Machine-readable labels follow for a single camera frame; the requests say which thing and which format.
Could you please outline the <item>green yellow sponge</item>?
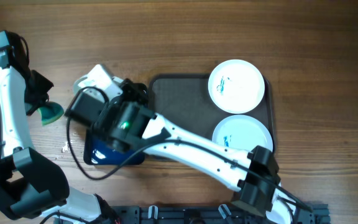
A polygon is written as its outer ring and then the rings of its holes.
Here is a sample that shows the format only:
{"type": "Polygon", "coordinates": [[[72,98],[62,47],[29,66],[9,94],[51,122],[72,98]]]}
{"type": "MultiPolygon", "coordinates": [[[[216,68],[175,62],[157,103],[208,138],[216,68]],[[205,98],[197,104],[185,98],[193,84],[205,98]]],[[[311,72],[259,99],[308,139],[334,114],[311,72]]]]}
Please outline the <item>green yellow sponge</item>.
{"type": "Polygon", "coordinates": [[[64,110],[61,105],[56,102],[48,101],[37,109],[41,116],[43,126],[51,124],[63,116],[64,110]]]}

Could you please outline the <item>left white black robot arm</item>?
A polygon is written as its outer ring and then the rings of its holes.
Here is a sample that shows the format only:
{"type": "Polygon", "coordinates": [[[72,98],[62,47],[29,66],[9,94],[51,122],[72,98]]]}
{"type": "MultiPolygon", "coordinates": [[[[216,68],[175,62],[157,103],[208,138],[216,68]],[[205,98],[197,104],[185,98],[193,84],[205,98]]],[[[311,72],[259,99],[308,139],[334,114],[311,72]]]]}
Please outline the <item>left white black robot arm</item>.
{"type": "Polygon", "coordinates": [[[29,68],[27,42],[0,31],[0,212],[11,220],[56,217],[72,223],[114,223],[115,211],[96,194],[68,185],[61,168],[35,150],[27,118],[43,109],[45,123],[63,109],[49,100],[53,83],[29,68]]]}

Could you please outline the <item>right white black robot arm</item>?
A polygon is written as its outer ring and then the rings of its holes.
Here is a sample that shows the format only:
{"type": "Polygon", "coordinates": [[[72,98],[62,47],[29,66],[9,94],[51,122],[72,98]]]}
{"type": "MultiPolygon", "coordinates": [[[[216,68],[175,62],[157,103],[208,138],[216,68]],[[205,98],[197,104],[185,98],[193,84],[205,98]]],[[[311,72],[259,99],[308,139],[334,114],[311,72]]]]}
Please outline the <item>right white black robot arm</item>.
{"type": "Polygon", "coordinates": [[[149,98],[138,83],[123,80],[116,91],[91,86],[101,98],[77,91],[65,116],[87,127],[119,152],[132,150],[181,162],[215,178],[234,192],[231,203],[272,222],[294,223],[289,205],[313,209],[280,186],[273,152],[257,145],[233,149],[216,144],[173,124],[148,109],[149,98]]]}

